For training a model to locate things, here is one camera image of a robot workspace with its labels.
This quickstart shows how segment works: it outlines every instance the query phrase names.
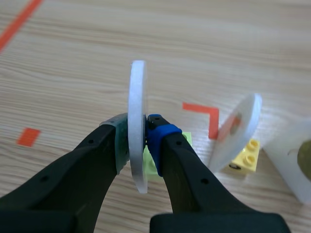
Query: wooden table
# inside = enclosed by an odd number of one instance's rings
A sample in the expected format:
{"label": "wooden table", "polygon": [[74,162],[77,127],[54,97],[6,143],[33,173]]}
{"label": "wooden table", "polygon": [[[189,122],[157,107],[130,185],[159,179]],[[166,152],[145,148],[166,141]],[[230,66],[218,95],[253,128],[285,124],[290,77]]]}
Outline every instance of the wooden table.
{"label": "wooden table", "polygon": [[[0,1],[0,33],[28,2]],[[182,102],[218,107],[223,123],[246,94],[261,93],[254,138],[264,145],[311,115],[310,41],[307,0],[45,0],[0,51],[0,195],[127,111],[135,59],[148,66],[148,113],[192,132],[205,164],[213,146],[208,116],[182,110]],[[25,128],[41,130],[30,148],[16,144]],[[293,233],[310,231],[311,207],[296,200],[264,152],[256,174],[216,176],[247,205],[280,213]],[[148,232],[153,215],[170,211],[164,182],[140,195],[128,164],[96,232]]]}

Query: screw hole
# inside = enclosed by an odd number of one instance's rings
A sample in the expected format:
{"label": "screw hole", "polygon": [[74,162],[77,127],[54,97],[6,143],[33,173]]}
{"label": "screw hole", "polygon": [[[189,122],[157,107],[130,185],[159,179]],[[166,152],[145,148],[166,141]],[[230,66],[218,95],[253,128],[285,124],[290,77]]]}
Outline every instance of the screw hole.
{"label": "screw hole", "polygon": [[45,181],[47,181],[48,179],[49,179],[48,176],[44,176],[44,177],[42,177],[42,178],[40,179],[40,182],[45,182]]}
{"label": "screw hole", "polygon": [[201,180],[201,183],[203,183],[203,184],[208,184],[209,181],[208,181],[208,179],[205,179],[205,178],[204,178],[204,179]]}
{"label": "screw hole", "polygon": [[235,164],[229,164],[229,167],[231,167],[232,169],[241,170],[241,168]]}

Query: green lego brick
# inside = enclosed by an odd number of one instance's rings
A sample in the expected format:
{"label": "green lego brick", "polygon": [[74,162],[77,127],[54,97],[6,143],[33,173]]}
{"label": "green lego brick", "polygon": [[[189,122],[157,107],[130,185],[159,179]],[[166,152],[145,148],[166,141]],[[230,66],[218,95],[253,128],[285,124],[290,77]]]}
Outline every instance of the green lego brick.
{"label": "green lego brick", "polygon": [[[183,132],[183,136],[186,138],[188,143],[192,146],[191,133]],[[147,174],[148,180],[154,181],[154,180],[163,179],[162,177],[158,175],[157,170],[156,170],[156,165],[147,147],[144,150],[143,163],[144,163],[145,174]]]}

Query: lego stud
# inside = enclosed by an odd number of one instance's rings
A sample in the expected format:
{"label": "lego stud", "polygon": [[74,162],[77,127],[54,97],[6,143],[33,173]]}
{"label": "lego stud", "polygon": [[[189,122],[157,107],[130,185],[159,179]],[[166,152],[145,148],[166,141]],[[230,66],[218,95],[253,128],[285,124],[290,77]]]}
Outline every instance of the lego stud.
{"label": "lego stud", "polygon": [[246,165],[251,166],[255,163],[255,157],[253,155],[246,155],[243,159],[243,162]]}
{"label": "lego stud", "polygon": [[258,142],[257,142],[256,140],[253,140],[253,139],[251,139],[251,140],[247,143],[247,145],[246,145],[246,148],[249,149],[249,150],[251,150],[251,151],[256,150],[257,147],[258,147]]}

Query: red tape marking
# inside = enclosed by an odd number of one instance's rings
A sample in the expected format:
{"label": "red tape marking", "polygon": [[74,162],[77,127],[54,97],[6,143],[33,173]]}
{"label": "red tape marking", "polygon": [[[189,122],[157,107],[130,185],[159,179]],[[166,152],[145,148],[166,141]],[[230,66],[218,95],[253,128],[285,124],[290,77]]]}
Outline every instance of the red tape marking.
{"label": "red tape marking", "polygon": [[219,109],[213,107],[202,106],[192,103],[184,103],[183,109],[188,111],[193,111],[197,113],[207,113],[209,114],[209,128],[208,128],[208,138],[217,139],[218,137],[218,124],[219,124]]}
{"label": "red tape marking", "polygon": [[0,53],[43,0],[32,0],[0,36]]}
{"label": "red tape marking", "polygon": [[32,147],[40,133],[40,130],[25,128],[16,143],[22,146]]}

